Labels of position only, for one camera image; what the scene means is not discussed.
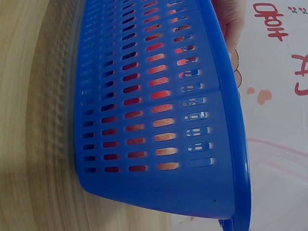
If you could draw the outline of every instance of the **red drawing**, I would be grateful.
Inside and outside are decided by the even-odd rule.
[[[308,55],[306,55],[304,57],[304,56],[301,56],[301,55],[298,55],[298,54],[293,54],[292,58],[299,59],[299,60],[303,61],[301,70],[300,71],[295,71],[295,74],[296,75],[302,75],[302,76],[305,76],[305,74],[308,74],[308,69],[307,70],[305,69],[306,64],[308,63]]]
[[[303,14],[308,14],[306,8],[298,8]]]
[[[294,92],[296,95],[302,96],[302,95],[308,95],[308,89],[307,90],[300,90],[299,89],[299,82],[296,83]]]
[[[257,97],[257,102],[259,105],[265,104],[266,101],[272,99],[272,93],[269,90],[261,90]]]
[[[295,7],[289,6],[288,9],[289,9],[290,11],[292,11],[292,13],[298,13],[298,12],[297,12],[297,9],[296,9]]]
[[[301,66],[301,70],[295,71],[295,74],[301,75],[303,77],[305,76],[305,74],[308,74],[308,69],[306,69],[306,64],[308,63],[308,55],[306,55],[304,57],[304,56],[301,56],[301,55],[298,55],[298,54],[293,54],[292,58],[299,59],[299,60],[303,61],[302,66]],[[308,95],[308,89],[307,90],[300,90],[299,89],[299,82],[296,83],[295,88],[294,88],[294,92],[295,92],[296,95],[299,95],[299,96]]]
[[[241,75],[241,73],[238,70],[238,67],[239,67],[239,54],[238,54],[237,50],[235,50],[235,52],[232,53],[231,63],[232,63],[232,67],[233,67],[233,70],[234,70],[234,76],[235,76],[236,85],[237,85],[237,88],[239,88],[240,85],[242,84],[242,75]]]
[[[257,14],[255,17],[264,17],[264,24],[268,27],[269,32],[273,32],[268,34],[270,38],[278,38],[279,41],[283,41],[283,37],[288,36],[288,33],[282,33],[284,28],[282,26],[282,21],[278,19],[278,17],[284,16],[282,13],[279,13],[276,6],[271,3],[255,3],[253,5]]]
[[[250,95],[250,94],[255,94],[256,90],[254,88],[248,88],[247,91],[246,91],[246,94],[247,95]]]

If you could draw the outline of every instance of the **blue plastic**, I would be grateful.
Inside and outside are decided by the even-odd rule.
[[[86,2],[75,143],[86,191],[248,231],[243,116],[210,0]]]

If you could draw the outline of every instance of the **pink heart drawing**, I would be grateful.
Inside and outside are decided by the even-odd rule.
[[[257,97],[259,105],[265,104],[265,101],[272,99],[272,93],[269,90],[261,90]]]
[[[247,95],[254,94],[255,92],[256,90],[254,88],[248,88],[246,91]]]

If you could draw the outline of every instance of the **white surface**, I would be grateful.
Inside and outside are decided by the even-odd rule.
[[[251,231],[308,231],[308,95],[295,94],[295,84],[308,89],[308,74],[295,75],[308,55],[307,0],[269,0],[276,6],[282,27],[289,34],[283,42],[269,38],[265,19],[255,17],[248,0],[246,25],[238,46],[244,114],[252,183]],[[254,94],[247,94],[254,88]],[[263,105],[258,93],[272,98]],[[216,220],[172,215],[174,231],[220,231]]]

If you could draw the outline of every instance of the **red korean text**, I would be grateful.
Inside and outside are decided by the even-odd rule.
[[[268,27],[268,37],[277,38],[279,41],[283,41],[283,37],[289,34],[284,31],[282,27],[282,21],[278,17],[282,17],[283,14],[279,13],[277,8],[271,3],[255,3],[253,5],[257,14],[255,17],[263,17],[265,19],[264,24]]]

